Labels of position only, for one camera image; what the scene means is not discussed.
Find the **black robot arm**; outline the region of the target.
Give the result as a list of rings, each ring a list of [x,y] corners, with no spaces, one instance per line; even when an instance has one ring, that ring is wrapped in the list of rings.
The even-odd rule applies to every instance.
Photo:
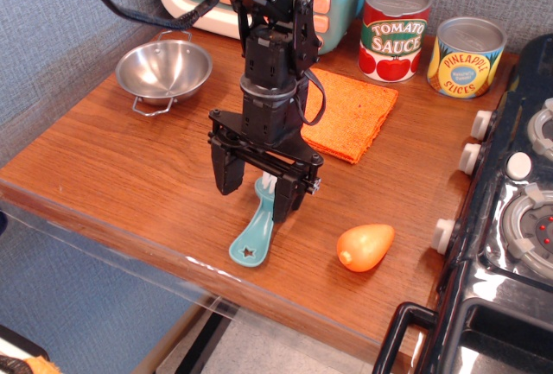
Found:
[[[276,176],[273,219],[286,220],[306,193],[320,185],[323,158],[302,138],[311,67],[321,45],[314,0],[228,0],[238,16],[244,73],[240,113],[211,110],[209,134],[216,186],[227,195],[240,187],[245,164]]]

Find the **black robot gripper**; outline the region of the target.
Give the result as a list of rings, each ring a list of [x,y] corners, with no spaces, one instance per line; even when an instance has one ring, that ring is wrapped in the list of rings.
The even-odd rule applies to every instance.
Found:
[[[305,115],[308,83],[266,89],[242,82],[240,87],[240,113],[209,112],[215,184],[223,195],[237,190],[246,163],[275,175],[273,221],[283,223],[290,212],[299,209],[305,193],[320,187],[317,173],[322,156],[302,138],[302,127],[309,123]]]

